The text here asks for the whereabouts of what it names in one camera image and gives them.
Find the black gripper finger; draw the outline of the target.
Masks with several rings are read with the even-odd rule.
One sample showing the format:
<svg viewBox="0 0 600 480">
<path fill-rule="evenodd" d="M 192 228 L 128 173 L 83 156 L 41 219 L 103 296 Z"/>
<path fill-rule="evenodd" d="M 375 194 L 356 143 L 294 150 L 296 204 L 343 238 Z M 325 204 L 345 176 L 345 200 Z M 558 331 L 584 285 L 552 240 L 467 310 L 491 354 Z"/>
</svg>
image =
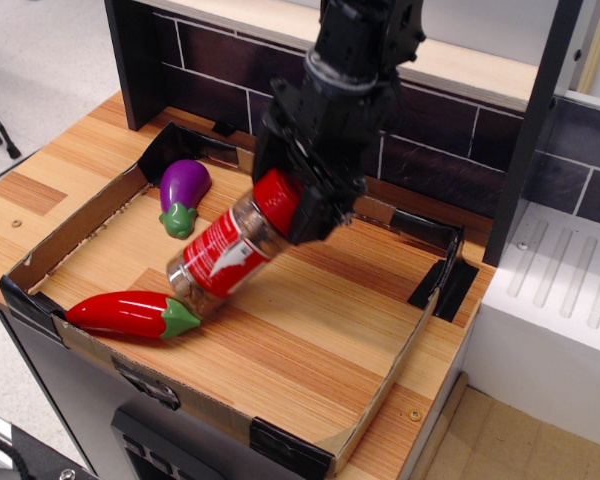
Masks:
<svg viewBox="0 0 600 480">
<path fill-rule="evenodd" d="M 308 177 L 302 171 L 293 130 L 275 119 L 263 119 L 256 136 L 252 182 L 257 184 L 270 170 L 290 174 L 303 190 L 309 188 Z"/>
<path fill-rule="evenodd" d="M 363 175 L 303 174 L 299 179 L 303 191 L 287 234 L 293 245 L 326 240 L 335 228 L 349 221 L 355 202 L 367 192 Z"/>
</svg>

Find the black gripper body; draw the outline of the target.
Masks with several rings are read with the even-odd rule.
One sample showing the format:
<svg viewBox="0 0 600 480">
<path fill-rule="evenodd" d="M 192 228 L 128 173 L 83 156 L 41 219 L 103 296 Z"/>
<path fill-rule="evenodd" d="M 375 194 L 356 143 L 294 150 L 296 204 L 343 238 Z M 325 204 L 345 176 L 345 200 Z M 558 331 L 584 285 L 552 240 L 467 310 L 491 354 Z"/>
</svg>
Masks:
<svg viewBox="0 0 600 480">
<path fill-rule="evenodd" d="M 272 81 L 273 99 L 263 119 L 294 132 L 299 164 L 309 175 L 363 175 L 362 154 L 378 140 L 398 100 L 394 72 L 371 85 L 338 88 L 310 74 L 300 87 Z"/>
</svg>

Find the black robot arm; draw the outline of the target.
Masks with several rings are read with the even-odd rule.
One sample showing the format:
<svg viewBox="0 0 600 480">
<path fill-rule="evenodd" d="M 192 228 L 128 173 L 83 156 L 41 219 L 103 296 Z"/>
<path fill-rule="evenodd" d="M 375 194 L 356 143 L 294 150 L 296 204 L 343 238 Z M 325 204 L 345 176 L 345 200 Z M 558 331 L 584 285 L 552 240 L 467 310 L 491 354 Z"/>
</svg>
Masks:
<svg viewBox="0 0 600 480">
<path fill-rule="evenodd" d="M 252 178 L 277 168 L 304 187 L 286 233 L 295 245 L 326 239 L 365 195 L 363 153 L 402 120 L 397 68 L 426 38 L 420 1 L 324 1 L 299 87 L 283 79 L 256 140 Z"/>
</svg>

